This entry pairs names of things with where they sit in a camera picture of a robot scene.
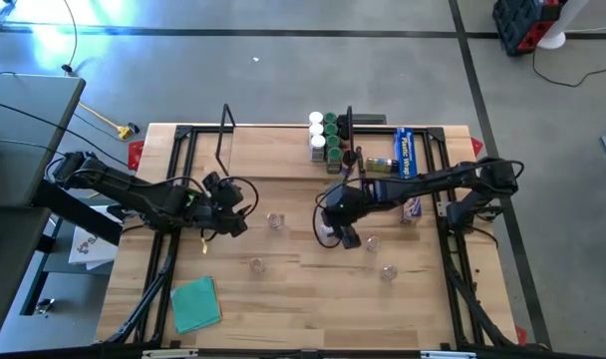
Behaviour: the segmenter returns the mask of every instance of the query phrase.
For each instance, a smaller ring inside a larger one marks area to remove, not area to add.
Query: paper
[[[212,277],[201,277],[170,292],[174,327],[178,334],[221,321]]]
[[[92,209],[105,215],[115,222],[120,222],[116,217],[107,212],[107,205],[92,206]],[[108,261],[114,260],[117,256],[117,246],[106,242],[105,240],[88,233],[85,229],[75,227],[73,234],[73,245],[68,262],[71,264],[91,264],[92,268],[102,265]]]

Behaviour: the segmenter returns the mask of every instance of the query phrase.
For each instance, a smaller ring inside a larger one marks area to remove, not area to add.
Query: white bottle cap
[[[315,149],[320,149],[325,146],[325,138],[321,135],[312,136],[310,139],[310,146]]]
[[[323,114],[321,114],[320,112],[313,112],[310,114],[310,125],[312,124],[320,124],[323,122]]]
[[[310,136],[320,136],[320,135],[323,135],[323,125],[321,125],[321,124],[310,125]]]

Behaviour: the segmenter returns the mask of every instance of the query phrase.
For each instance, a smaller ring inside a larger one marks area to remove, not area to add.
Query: white cable
[[[576,33],[576,32],[596,32],[606,30],[605,27],[595,28],[595,29],[577,29],[577,30],[566,30],[565,33]]]

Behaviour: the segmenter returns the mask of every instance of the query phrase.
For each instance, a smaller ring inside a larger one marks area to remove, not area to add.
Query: green bottle cap
[[[337,135],[339,133],[339,128],[334,124],[325,125],[325,136]]]
[[[341,139],[336,135],[331,135],[325,138],[325,144],[328,148],[339,147],[339,145],[341,145]]]
[[[331,148],[327,151],[328,162],[339,162],[341,160],[341,150],[339,148]]]
[[[334,124],[334,123],[336,123],[336,114],[335,113],[327,113],[327,114],[325,114],[325,118],[323,118],[323,121],[326,124]]]

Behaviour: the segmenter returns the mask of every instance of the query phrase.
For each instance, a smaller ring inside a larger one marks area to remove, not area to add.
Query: black floor line
[[[467,80],[469,82],[471,97],[473,99],[473,104],[475,105],[475,112],[478,116],[486,152],[489,156],[497,157],[498,149],[495,138],[493,137],[493,131],[491,130],[491,123],[489,122],[489,116],[484,104],[484,98],[482,97],[482,91],[480,90],[475,67],[473,66],[473,58],[471,56],[467,34],[464,30],[462,16],[460,15],[460,9],[458,8],[457,0],[449,1],[455,29],[458,33],[458,44],[460,45],[462,61],[464,62],[464,70],[466,71]],[[515,266],[520,277],[520,285],[522,286],[526,308],[529,312],[533,336],[537,343],[545,344],[550,349],[551,343],[549,333],[544,322],[542,307],[537,295],[537,290],[535,289],[535,283],[533,282],[533,275],[531,274],[531,268],[529,267],[529,261],[526,256],[524,242],[522,241],[522,234],[520,233],[520,228],[515,217],[515,211],[513,210],[513,204],[509,199],[502,200],[500,204],[504,207],[504,222],[509,235],[509,241],[511,242],[513,256],[515,257]]]
[[[73,34],[70,24],[6,22],[1,33],[30,34],[35,27],[54,26],[58,32]],[[454,31],[402,31],[402,30],[296,30],[296,29],[156,29],[147,27],[78,25],[80,35],[109,36],[256,36],[256,37],[343,37],[343,38],[417,38],[455,39]],[[468,39],[497,40],[495,32],[465,32]],[[606,40],[606,33],[567,33],[569,40]]]
[[[57,31],[73,34],[73,27],[61,24],[41,24],[55,26]],[[32,33],[35,24],[6,23],[2,33]],[[452,31],[370,31],[370,30],[277,30],[277,29],[153,29],[127,26],[80,26],[80,35],[111,36],[254,36],[254,37],[346,37],[346,38],[428,38],[455,39]]]

